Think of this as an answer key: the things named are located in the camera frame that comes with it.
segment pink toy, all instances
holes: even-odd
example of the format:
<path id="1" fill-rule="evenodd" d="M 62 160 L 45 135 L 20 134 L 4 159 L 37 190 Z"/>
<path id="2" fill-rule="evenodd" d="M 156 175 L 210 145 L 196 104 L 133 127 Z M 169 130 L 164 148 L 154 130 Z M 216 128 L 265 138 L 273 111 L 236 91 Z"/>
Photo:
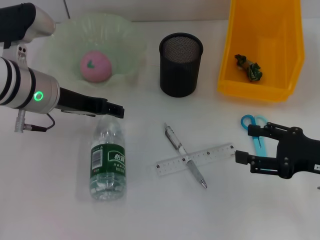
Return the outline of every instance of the pink toy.
<path id="1" fill-rule="evenodd" d="M 83 56 L 80 71 L 88 82 L 101 83 L 111 77 L 112 65 L 106 55 L 94 50 Z"/>

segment plastic water bottle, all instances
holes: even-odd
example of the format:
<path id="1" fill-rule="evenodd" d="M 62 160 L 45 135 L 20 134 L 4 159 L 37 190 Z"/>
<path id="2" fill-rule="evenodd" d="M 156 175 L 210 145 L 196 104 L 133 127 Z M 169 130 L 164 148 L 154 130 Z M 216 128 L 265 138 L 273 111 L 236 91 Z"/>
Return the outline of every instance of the plastic water bottle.
<path id="1" fill-rule="evenodd" d="M 125 139 L 114 116 L 102 116 L 93 134 L 90 193 L 97 200 L 115 200 L 126 191 Z"/>

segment label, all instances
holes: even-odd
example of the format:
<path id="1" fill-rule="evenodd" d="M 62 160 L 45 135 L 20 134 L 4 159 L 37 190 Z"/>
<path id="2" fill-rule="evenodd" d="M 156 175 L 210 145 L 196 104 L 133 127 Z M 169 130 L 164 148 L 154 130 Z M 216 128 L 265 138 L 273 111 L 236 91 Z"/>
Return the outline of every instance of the label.
<path id="1" fill-rule="evenodd" d="M 117 144 L 100 144 L 91 150 L 90 178 L 97 174 L 126 176 L 125 149 Z"/>
<path id="2" fill-rule="evenodd" d="M 320 165 L 315 164 L 314 165 L 314 170 L 320 171 Z"/>
<path id="3" fill-rule="evenodd" d="M 87 67 L 88 67 L 89 69 L 94 69 L 94 68 L 95 68 L 95 66 L 92 64 L 92 60 L 90 60 L 90 61 L 88 62 Z"/>

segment yellow plastic bin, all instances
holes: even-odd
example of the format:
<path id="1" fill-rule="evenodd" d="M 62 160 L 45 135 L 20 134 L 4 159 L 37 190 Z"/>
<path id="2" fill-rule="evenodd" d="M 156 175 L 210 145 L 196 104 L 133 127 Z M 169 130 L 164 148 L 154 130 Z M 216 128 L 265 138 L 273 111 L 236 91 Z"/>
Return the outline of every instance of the yellow plastic bin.
<path id="1" fill-rule="evenodd" d="M 263 73 L 250 82 L 235 55 L 257 62 Z M 218 91 L 283 102 L 294 92 L 305 59 L 300 0 L 231 0 Z"/>

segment ballpoint pen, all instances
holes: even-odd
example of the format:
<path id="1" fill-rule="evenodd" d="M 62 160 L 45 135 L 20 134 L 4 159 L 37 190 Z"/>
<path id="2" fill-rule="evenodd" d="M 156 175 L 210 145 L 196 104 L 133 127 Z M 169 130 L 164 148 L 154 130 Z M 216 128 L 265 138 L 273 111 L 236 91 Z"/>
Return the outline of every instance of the ballpoint pen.
<path id="1" fill-rule="evenodd" d="M 199 170 L 198 170 L 196 164 L 194 163 L 194 161 L 189 158 L 189 156 L 187 154 L 187 151 L 182 146 L 181 142 L 179 141 L 179 139 L 175 135 L 175 133 L 172 130 L 172 128 L 165 123 L 164 124 L 164 129 L 165 129 L 166 137 L 169 139 L 169 141 L 171 142 L 171 144 L 173 145 L 175 150 L 177 150 L 179 152 L 179 154 L 182 156 L 182 161 L 185 162 L 186 166 L 191 171 L 192 175 L 195 177 L 197 182 L 199 182 L 200 184 L 202 184 L 202 186 L 207 188 L 207 183 L 206 183 L 204 177 L 199 172 Z"/>

